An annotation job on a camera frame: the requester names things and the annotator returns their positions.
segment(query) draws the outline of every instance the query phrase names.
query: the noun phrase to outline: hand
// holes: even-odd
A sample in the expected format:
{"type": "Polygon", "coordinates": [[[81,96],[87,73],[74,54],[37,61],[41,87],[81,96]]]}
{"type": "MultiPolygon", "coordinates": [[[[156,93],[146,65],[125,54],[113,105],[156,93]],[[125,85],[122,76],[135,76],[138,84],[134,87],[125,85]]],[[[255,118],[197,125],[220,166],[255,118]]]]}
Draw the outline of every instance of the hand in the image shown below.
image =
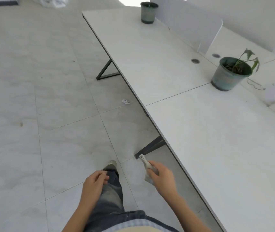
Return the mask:
{"type": "Polygon", "coordinates": [[[158,193],[163,197],[163,199],[168,201],[177,196],[178,193],[176,190],[176,184],[172,171],[165,167],[163,164],[157,163],[152,160],[149,160],[148,162],[152,166],[155,166],[159,171],[159,175],[156,175],[154,171],[152,171],[151,169],[147,169],[147,172],[153,180],[158,193]]]}
{"type": "Polygon", "coordinates": [[[79,208],[93,208],[96,206],[97,201],[102,192],[103,185],[107,184],[110,178],[106,175],[107,171],[95,171],[92,175],[86,178],[83,189],[81,192],[81,200],[78,205],[79,208]]]}

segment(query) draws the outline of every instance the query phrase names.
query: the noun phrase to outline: jeans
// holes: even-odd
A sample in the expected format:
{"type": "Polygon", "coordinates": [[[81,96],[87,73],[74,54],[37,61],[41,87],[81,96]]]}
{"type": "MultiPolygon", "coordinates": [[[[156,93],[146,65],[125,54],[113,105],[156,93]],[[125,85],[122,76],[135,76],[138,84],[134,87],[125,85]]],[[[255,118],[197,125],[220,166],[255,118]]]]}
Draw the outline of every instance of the jeans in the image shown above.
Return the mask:
{"type": "Polygon", "coordinates": [[[109,165],[103,170],[107,171],[110,178],[103,186],[100,198],[87,221],[84,232],[101,232],[114,225],[134,219],[147,219],[170,231],[178,232],[173,227],[147,216],[144,211],[125,212],[122,187],[116,167],[109,165]]]}

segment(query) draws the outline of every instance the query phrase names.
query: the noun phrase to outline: green plant pot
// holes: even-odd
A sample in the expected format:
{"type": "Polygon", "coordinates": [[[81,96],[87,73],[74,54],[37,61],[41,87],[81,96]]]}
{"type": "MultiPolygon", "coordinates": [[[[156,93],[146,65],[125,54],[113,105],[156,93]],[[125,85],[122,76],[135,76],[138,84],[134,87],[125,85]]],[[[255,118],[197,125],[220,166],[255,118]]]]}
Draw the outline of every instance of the green plant pot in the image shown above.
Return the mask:
{"type": "Polygon", "coordinates": [[[242,62],[239,67],[242,69],[242,75],[231,72],[226,69],[224,65],[234,65],[237,58],[224,57],[220,59],[220,65],[218,66],[215,74],[212,78],[212,85],[221,91],[229,91],[235,87],[241,80],[251,76],[252,69],[247,63],[242,62]]]}
{"type": "Polygon", "coordinates": [[[159,7],[158,4],[151,2],[149,5],[148,1],[144,1],[140,4],[141,6],[141,15],[140,18],[142,23],[151,24],[155,21],[156,12],[159,7]]]}

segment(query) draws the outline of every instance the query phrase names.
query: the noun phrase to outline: tile floor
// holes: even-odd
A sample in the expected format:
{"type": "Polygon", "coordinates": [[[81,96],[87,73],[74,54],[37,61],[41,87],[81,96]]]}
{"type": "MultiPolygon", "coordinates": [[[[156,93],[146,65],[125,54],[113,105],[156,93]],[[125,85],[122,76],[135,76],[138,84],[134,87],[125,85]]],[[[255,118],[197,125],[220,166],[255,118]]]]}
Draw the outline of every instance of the tile floor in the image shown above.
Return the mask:
{"type": "MultiPolygon", "coordinates": [[[[0,7],[0,231],[61,231],[81,183],[110,159],[118,163],[126,210],[182,230],[133,158],[157,131],[120,76],[95,80],[108,56],[81,11],[122,6],[70,0],[54,10],[20,0],[0,7]]],[[[167,147],[147,158],[172,169],[192,210],[220,231],[167,147]]]]}

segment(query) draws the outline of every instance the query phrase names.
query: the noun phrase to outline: person's left arm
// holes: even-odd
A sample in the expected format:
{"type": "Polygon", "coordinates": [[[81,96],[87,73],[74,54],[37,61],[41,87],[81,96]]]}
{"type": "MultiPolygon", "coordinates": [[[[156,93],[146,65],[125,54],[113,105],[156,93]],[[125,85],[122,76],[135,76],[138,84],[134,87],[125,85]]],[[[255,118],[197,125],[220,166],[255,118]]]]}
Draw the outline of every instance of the person's left arm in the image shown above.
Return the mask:
{"type": "Polygon", "coordinates": [[[106,171],[95,171],[83,184],[81,200],[62,232],[83,232],[91,212],[99,200],[109,176],[106,171]]]}

